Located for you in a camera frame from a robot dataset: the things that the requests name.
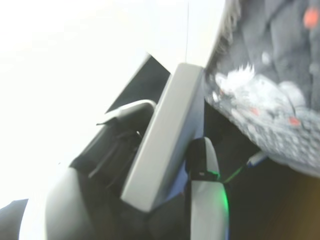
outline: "quilted fabric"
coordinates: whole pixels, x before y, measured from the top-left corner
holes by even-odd
[[[239,6],[210,63],[206,100],[271,159],[320,177],[320,0]]]

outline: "red spot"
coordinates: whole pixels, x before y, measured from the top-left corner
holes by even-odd
[[[256,109],[256,108],[251,108],[250,111],[251,111],[254,115],[259,116],[259,110],[258,110],[258,109]]]
[[[307,29],[313,29],[319,21],[319,10],[315,7],[309,8],[304,13],[303,23]]]
[[[299,121],[299,119],[295,118],[295,117],[290,117],[289,118],[289,122],[291,125],[293,126],[299,126],[301,124],[301,122]]]

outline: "fabric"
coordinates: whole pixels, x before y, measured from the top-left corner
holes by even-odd
[[[229,15],[240,18],[232,42],[222,36],[218,50],[226,51],[211,62],[206,96],[273,160],[318,177],[319,10],[320,0],[242,1],[241,17]]]

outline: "thin line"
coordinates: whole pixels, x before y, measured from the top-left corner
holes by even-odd
[[[186,12],[186,43],[185,43],[185,62],[187,62],[187,52],[188,52],[188,37],[189,37],[189,1],[188,8]]]

